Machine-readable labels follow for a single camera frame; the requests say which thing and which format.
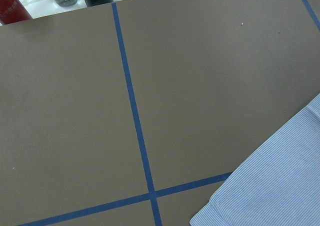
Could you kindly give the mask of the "light blue striped shirt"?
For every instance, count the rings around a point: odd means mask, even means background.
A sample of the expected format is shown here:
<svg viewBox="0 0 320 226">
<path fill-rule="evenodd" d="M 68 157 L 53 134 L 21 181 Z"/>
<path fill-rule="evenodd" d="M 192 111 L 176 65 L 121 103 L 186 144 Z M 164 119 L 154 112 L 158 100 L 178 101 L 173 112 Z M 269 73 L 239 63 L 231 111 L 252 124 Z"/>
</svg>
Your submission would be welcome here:
<svg viewBox="0 0 320 226">
<path fill-rule="evenodd" d="M 319 223 L 319 97 L 255 150 L 190 220 L 192 226 Z"/>
</svg>

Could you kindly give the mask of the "red bottle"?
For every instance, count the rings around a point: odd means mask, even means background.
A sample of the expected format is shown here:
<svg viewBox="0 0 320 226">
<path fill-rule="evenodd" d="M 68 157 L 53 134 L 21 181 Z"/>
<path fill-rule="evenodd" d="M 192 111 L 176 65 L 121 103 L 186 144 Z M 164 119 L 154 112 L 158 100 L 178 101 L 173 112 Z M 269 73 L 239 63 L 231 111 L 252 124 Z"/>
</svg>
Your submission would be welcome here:
<svg viewBox="0 0 320 226">
<path fill-rule="evenodd" d="M 2 25 L 31 19 L 32 16 L 19 0 L 0 0 L 0 23 Z"/>
</svg>

